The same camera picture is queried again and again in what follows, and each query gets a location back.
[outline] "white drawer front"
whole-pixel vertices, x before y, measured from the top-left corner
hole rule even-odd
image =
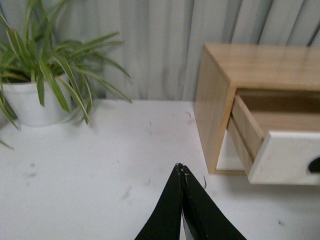
[[[320,157],[320,133],[269,132],[248,179],[253,184],[320,185],[320,173],[308,170]]]

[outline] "white tabletop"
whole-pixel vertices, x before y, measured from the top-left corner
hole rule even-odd
[[[84,122],[0,138],[1,240],[130,240],[176,163],[187,165],[248,240],[320,239],[320,188],[208,175],[192,102],[97,100]]]

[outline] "drawer handle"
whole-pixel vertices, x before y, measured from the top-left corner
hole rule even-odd
[[[320,156],[309,164],[308,169],[312,174],[320,174]]]

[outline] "white flower pot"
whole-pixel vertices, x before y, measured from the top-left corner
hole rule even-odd
[[[68,81],[66,74],[60,76],[64,81]],[[62,83],[58,82],[61,91],[71,108],[71,97]],[[55,94],[44,82],[44,106],[39,102],[36,83],[13,83],[3,84],[5,99],[8,101],[13,111],[17,115],[21,124],[29,127],[43,127],[59,123],[69,116],[63,110],[56,99]]]

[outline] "wooden drawer unit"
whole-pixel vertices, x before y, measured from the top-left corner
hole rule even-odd
[[[319,48],[205,44],[194,113],[209,173],[227,130],[251,183],[320,185]]]

